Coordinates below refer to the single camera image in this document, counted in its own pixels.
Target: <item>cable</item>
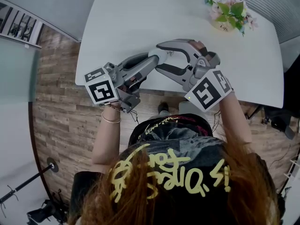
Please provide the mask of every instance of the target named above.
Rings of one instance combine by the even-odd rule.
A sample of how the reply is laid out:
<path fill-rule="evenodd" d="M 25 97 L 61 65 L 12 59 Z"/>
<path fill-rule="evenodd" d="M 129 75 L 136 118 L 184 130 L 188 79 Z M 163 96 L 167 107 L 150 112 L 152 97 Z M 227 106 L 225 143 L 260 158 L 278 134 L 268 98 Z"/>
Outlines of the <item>cable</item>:
<path fill-rule="evenodd" d="M 134 121 L 134 122 L 137 122 L 137 124 L 140 124 L 140 123 L 139 123 L 139 120 L 137 119 L 137 112 L 136 112 L 135 110 L 131 110 L 131 111 L 130 111 L 130 114 L 131 114 L 131 117 L 132 117 L 133 121 Z"/>
<path fill-rule="evenodd" d="M 216 125 L 215 129 L 212 132 L 216 131 L 216 129 L 217 129 L 219 123 L 220 123 L 220 116 L 221 116 L 221 113 L 219 113 L 219 118 L 217 120 L 217 125 Z"/>
<path fill-rule="evenodd" d="M 212 132 L 214 132 L 216 129 L 217 129 L 217 127 L 218 127 L 218 125 L 219 125 L 219 122 L 220 122 L 220 110 L 219 111 L 217 111 L 215 114 L 214 114 L 214 125 L 212 126 Z M 218 121 L 217 121 L 217 126 L 215 127 L 215 125 L 216 125 L 216 115 L 218 114 L 218 116 L 219 116 L 219 118 L 218 118 Z"/>
<path fill-rule="evenodd" d="M 278 160 L 273 161 L 273 162 L 271 163 L 271 165 L 269 166 L 268 170 L 270 170 L 270 168 L 271 168 L 271 166 L 273 165 L 273 163 L 279 162 L 280 160 L 282 160 L 282 159 L 287 155 L 287 153 L 289 152 L 290 148 L 291 148 L 291 144 L 290 144 L 289 149 L 287 150 L 287 152 L 283 155 L 283 157 L 280 158 L 280 159 L 278 159 Z"/>
<path fill-rule="evenodd" d="M 216 114 L 219 112 L 217 111 L 215 114 L 214 114 L 214 125 L 212 126 L 212 129 L 215 127 L 215 124 L 216 124 Z"/>

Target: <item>green leaves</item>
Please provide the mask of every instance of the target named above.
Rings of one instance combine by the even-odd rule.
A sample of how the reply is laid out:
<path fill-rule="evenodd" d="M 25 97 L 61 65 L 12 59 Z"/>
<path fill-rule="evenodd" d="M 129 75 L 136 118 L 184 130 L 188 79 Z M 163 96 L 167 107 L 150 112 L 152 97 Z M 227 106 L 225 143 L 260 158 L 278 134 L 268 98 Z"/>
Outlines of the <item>green leaves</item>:
<path fill-rule="evenodd" d="M 235 27 L 238 29 L 238 30 L 241 30 L 243 25 L 240 23 L 240 22 L 236 22 L 235 23 Z"/>
<path fill-rule="evenodd" d="M 226 4 L 218 2 L 217 5 L 221 8 L 222 13 L 224 15 L 228 15 L 229 14 L 230 9 L 229 9 L 229 7 Z"/>
<path fill-rule="evenodd" d="M 235 28 L 235 19 L 233 17 L 228 17 L 228 22 L 232 25 L 233 28 Z"/>
<path fill-rule="evenodd" d="M 236 16 L 240 16 L 242 14 L 243 10 L 244 10 L 243 2 L 237 2 L 237 3 L 233 4 L 230 8 L 230 11 Z"/>
<path fill-rule="evenodd" d="M 216 19 L 216 22 L 222 22 L 222 23 L 225 23 L 227 21 L 227 18 L 224 14 L 220 15 L 220 17 L 218 17 Z"/>

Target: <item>gold bracelet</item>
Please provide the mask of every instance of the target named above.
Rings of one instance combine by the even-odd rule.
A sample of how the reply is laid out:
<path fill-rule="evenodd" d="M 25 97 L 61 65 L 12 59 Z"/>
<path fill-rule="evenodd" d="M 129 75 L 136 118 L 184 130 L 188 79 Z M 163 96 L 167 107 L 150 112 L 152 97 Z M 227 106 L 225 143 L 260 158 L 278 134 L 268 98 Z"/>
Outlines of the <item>gold bracelet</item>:
<path fill-rule="evenodd" d="M 113 106 L 113 105 L 111 105 L 111 104 L 108 104 L 107 106 L 108 106 L 108 107 L 111 107 L 112 109 L 114 109 L 114 110 L 116 110 L 116 111 L 118 111 L 118 112 L 122 112 L 122 113 L 124 112 L 123 109 L 117 108 L 117 107 L 115 107 L 115 106 Z"/>
<path fill-rule="evenodd" d="M 117 122 L 114 122 L 114 121 L 107 120 L 105 117 L 103 117 L 103 112 L 101 113 L 101 117 L 103 118 L 103 120 L 104 120 L 104 121 L 107 121 L 107 122 L 109 122 L 109 123 L 120 123 L 120 122 L 122 121 L 122 119 L 121 119 L 121 118 L 120 118 L 120 120 L 119 120 L 119 121 L 117 121 Z"/>

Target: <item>woman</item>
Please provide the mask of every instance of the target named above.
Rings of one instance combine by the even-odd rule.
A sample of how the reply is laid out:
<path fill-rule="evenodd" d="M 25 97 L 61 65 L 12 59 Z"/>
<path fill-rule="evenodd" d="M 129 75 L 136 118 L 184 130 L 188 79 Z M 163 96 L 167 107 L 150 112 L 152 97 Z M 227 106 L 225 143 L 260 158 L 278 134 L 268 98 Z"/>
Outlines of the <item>woman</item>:
<path fill-rule="evenodd" d="M 284 208 L 265 161 L 247 148 L 251 131 L 234 92 L 219 105 L 227 142 L 189 102 L 180 103 L 180 115 L 162 103 L 121 155 L 120 105 L 106 107 L 95 172 L 75 175 L 69 224 L 280 224 Z"/>

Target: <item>hand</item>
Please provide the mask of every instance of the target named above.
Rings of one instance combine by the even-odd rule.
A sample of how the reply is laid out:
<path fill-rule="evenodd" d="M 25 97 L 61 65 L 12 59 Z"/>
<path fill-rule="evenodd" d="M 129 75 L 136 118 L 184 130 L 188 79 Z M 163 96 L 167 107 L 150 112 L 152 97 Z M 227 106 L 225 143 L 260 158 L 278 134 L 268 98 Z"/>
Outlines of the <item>hand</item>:
<path fill-rule="evenodd" d="M 127 88 L 125 85 L 122 85 L 122 86 L 119 86 L 118 89 L 126 92 Z M 110 102 L 110 105 L 111 106 L 114 106 L 116 108 L 121 108 L 121 104 L 122 104 L 122 101 L 118 100 L 118 101 L 114 101 L 114 102 Z"/>
<path fill-rule="evenodd" d="M 205 47 L 205 45 L 204 45 L 202 42 L 200 42 L 200 41 L 198 41 L 198 42 L 196 42 L 196 41 L 190 41 L 189 43 L 190 43 L 195 49 L 197 49 L 197 50 L 200 50 L 200 49 L 202 49 L 202 48 Z M 207 55 L 205 56 L 205 58 L 206 58 L 206 60 L 207 60 L 208 62 L 212 59 L 212 57 L 211 57 L 209 54 L 207 54 Z"/>

